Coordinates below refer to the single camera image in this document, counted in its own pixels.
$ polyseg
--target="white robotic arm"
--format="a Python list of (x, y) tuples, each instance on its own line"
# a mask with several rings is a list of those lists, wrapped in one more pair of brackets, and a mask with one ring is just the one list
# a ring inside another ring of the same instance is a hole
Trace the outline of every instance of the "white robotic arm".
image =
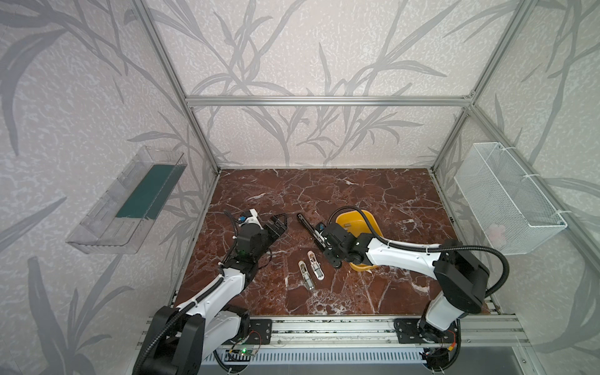
[[(255, 210), (243, 214), (234, 245), (220, 263), (220, 274), (188, 301), (175, 308), (163, 307), (156, 313), (133, 375), (197, 373), (202, 359), (218, 346), (229, 339), (248, 335), (249, 312), (227, 303), (248, 286), (258, 271), (260, 257), (287, 229), (287, 220), (282, 223), (279, 216), (272, 217), (273, 223), (263, 228)], [(362, 216), (373, 232), (364, 214)], [(436, 279), (442, 292), (429, 303), (417, 323), (418, 335), (431, 343), (442, 342), (446, 330), (459, 317), (481, 312), (484, 296), (499, 289), (508, 277), (506, 259), (493, 249), (483, 251), (496, 252), (506, 272), (486, 292), (490, 272), (468, 249), (481, 250), (482, 247), (464, 247), (456, 240), (444, 244), (412, 244), (371, 233), (355, 237), (337, 223), (326, 227), (321, 224), (320, 230), (316, 230), (301, 214), (298, 218), (335, 268), (339, 268), (343, 260), (357, 265), (408, 269)]]
[(228, 302), (252, 282), (259, 259), (286, 231), (287, 219), (282, 222), (281, 216), (271, 217), (272, 223), (265, 227), (255, 209), (245, 211), (240, 223), (230, 217), (236, 236), (219, 263), (220, 274), (189, 300), (175, 308), (165, 306), (157, 311), (133, 375), (196, 374), (202, 359), (219, 345), (248, 335), (249, 312)]

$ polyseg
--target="leaf pattern wallpaper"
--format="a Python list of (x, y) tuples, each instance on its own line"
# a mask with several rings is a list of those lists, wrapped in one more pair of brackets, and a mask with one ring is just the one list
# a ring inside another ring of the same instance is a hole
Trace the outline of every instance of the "leaf pattern wallpaper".
[[(127, 1), (0, 0), (0, 373), (125, 373), (215, 175)], [(65, 243), (142, 145), (188, 163), (135, 255)]]
[[(538, 1), (477, 103), (596, 239), (599, 23), (600, 1)], [(482, 244), (485, 236), (453, 178), (471, 144), (489, 141), (469, 121), (437, 172), (465, 236)], [(494, 259), (487, 261), (497, 270)], [(504, 312), (519, 315), (546, 372), (597, 373), (598, 273), (564, 233), (510, 261), (511, 277), (495, 297)]]
[[(466, 95), (517, 1), (148, 4), (187, 95)], [(195, 108), (232, 167), (429, 166), (458, 111)]]

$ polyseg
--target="yellow container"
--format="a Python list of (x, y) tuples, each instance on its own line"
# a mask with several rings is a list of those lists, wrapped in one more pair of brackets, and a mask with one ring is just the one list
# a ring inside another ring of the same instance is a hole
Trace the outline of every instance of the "yellow container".
[[(365, 214), (367, 219), (369, 219), (369, 223), (371, 223), (375, 232), (378, 235), (380, 235), (381, 237), (383, 237), (383, 234), (381, 233), (381, 229), (379, 229), (379, 225), (377, 225), (377, 221), (373, 217), (372, 213), (370, 213), (364, 209), (361, 211)], [(367, 223), (365, 222), (365, 220), (356, 211), (350, 211), (350, 212), (345, 212), (343, 214), (340, 214), (335, 219), (335, 222), (338, 223), (339, 225), (341, 225), (342, 228), (346, 229), (348, 232), (352, 233), (352, 235), (355, 237), (358, 237), (358, 235), (360, 235), (361, 233), (371, 233), (371, 230), (367, 226)], [(352, 267), (352, 269), (354, 271), (359, 271), (359, 272), (377, 268), (377, 266), (368, 266), (368, 265), (363, 265), (363, 264), (356, 265), (354, 263), (350, 263), (350, 267)]]

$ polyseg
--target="red marble surface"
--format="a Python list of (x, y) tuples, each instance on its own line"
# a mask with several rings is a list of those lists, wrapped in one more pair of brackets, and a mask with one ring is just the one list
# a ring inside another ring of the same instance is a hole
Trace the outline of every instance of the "red marble surface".
[[(221, 174), (202, 232), (177, 295), (181, 303), (202, 290), (216, 275), (217, 263), (232, 241), (224, 210), (237, 214), (255, 208), (263, 221), (289, 213), (287, 232), (272, 246), (273, 258), (231, 303), (253, 315), (421, 314), (440, 287), (424, 275), (379, 267), (356, 272), (345, 263), (334, 269), (296, 219), (302, 212), (311, 224), (326, 222), (340, 206), (369, 210), (384, 236), (417, 243), (443, 242), (455, 233), (425, 169), (225, 170)], [(313, 250), (325, 279), (312, 274), (309, 292), (298, 261), (310, 269)], [(266, 264), (268, 255), (261, 259)]]

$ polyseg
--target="green mat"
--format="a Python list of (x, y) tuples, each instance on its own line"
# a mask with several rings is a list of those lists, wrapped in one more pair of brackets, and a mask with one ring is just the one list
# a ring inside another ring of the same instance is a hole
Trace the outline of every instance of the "green mat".
[(156, 164), (127, 198), (116, 217), (156, 220), (185, 166)]

